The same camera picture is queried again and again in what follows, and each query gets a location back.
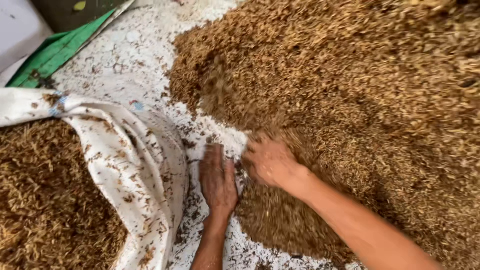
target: white surface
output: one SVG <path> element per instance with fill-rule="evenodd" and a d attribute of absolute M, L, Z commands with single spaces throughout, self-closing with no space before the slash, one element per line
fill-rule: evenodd
<path fill-rule="evenodd" d="M 164 269 L 188 187 L 187 164 L 175 128 L 164 115 L 145 106 L 133 104 L 132 113 L 121 105 L 75 94 L 62 95 L 50 106 L 43 94 L 62 95 L 0 88 L 0 127 L 51 116 L 70 124 L 95 184 L 129 232 L 115 269 L 140 269 L 146 252 L 152 256 L 145 263 L 147 269 Z"/>
<path fill-rule="evenodd" d="M 198 160 L 209 136 L 225 145 L 226 155 L 238 159 L 246 136 L 215 123 L 210 117 L 192 118 L 181 103 L 169 105 L 169 85 L 165 72 L 175 57 L 174 37 L 207 19 L 221 17 L 235 0 L 159 0 L 159 7 L 141 7 L 122 14 L 87 47 L 53 75 L 59 90 L 71 90 L 95 98 L 123 104 L 137 101 L 164 112 L 176 124 L 183 139 L 195 142 L 187 149 L 191 175 L 188 198 L 180 225 L 184 243 L 176 244 L 170 256 L 170 269 L 189 269 L 200 241 L 202 220 L 208 213 L 198 183 Z M 237 185 L 241 177 L 236 178 Z M 254 269 L 258 261 L 270 261 L 274 269 L 329 270 L 325 260 L 309 257 L 291 259 L 287 253 L 264 249 L 247 239 L 233 217 L 227 230 L 224 269 Z"/>
<path fill-rule="evenodd" d="M 29 0 L 1 0 L 0 25 L 0 73 L 52 34 Z"/>

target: hand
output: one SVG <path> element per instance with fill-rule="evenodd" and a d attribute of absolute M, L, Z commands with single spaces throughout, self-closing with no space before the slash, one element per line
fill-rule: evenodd
<path fill-rule="evenodd" d="M 232 160 L 223 162 L 223 145 L 205 147 L 204 157 L 200 161 L 200 184 L 210 215 L 228 219 L 233 212 L 238 201 L 234 170 Z"/>
<path fill-rule="evenodd" d="M 309 170 L 298 164 L 287 145 L 266 134 L 259 135 L 259 142 L 248 140 L 242 155 L 249 176 L 260 184 L 280 187 L 296 196 L 298 181 L 306 179 Z"/>

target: white sack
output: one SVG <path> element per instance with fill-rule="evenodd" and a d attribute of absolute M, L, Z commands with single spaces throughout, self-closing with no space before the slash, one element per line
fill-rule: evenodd
<path fill-rule="evenodd" d="M 132 107 L 130 112 L 119 104 L 53 90 L 0 88 L 0 127 L 51 116 L 70 124 L 95 184 L 129 232 L 114 269 L 161 270 L 182 217 L 187 164 L 166 116 L 141 103 Z"/>

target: pile of shredded tobacco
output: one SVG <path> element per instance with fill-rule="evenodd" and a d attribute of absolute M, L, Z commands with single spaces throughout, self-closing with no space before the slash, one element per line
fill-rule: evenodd
<path fill-rule="evenodd" d="M 170 89 L 240 130 L 302 134 L 294 152 L 324 181 L 479 269 L 479 33 L 474 0 L 247 0 L 175 39 Z M 247 186 L 237 216 L 265 247 L 356 260 L 280 190 Z"/>
<path fill-rule="evenodd" d="M 109 269 L 127 230 L 60 119 L 0 128 L 0 269 Z"/>

